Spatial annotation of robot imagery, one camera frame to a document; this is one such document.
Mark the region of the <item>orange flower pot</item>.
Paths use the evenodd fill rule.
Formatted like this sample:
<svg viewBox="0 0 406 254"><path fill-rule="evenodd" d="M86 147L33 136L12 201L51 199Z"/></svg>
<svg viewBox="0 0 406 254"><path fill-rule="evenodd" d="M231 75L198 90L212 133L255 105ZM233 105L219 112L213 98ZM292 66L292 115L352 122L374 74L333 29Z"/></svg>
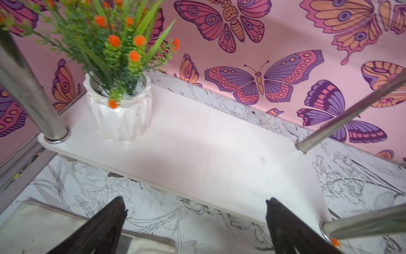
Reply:
<svg viewBox="0 0 406 254"><path fill-rule="evenodd" d="M161 1L2 1L1 28L64 53L82 66L113 110L133 96L145 71L179 49L158 23Z"/></svg>

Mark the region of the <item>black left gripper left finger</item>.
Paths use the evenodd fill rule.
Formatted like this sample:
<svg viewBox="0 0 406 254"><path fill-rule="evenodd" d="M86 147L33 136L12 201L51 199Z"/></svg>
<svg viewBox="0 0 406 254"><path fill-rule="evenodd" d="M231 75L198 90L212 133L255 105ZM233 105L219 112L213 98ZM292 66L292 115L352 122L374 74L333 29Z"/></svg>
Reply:
<svg viewBox="0 0 406 254"><path fill-rule="evenodd" d="M114 254L127 217L124 200L117 196L50 254Z"/></svg>

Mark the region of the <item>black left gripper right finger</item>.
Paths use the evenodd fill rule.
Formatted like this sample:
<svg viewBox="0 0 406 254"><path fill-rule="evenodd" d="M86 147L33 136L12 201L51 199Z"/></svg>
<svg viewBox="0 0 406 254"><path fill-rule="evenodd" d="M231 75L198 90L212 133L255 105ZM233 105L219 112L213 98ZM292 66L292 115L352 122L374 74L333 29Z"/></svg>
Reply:
<svg viewBox="0 0 406 254"><path fill-rule="evenodd" d="M275 198L266 201L266 222L276 254L340 254Z"/></svg>

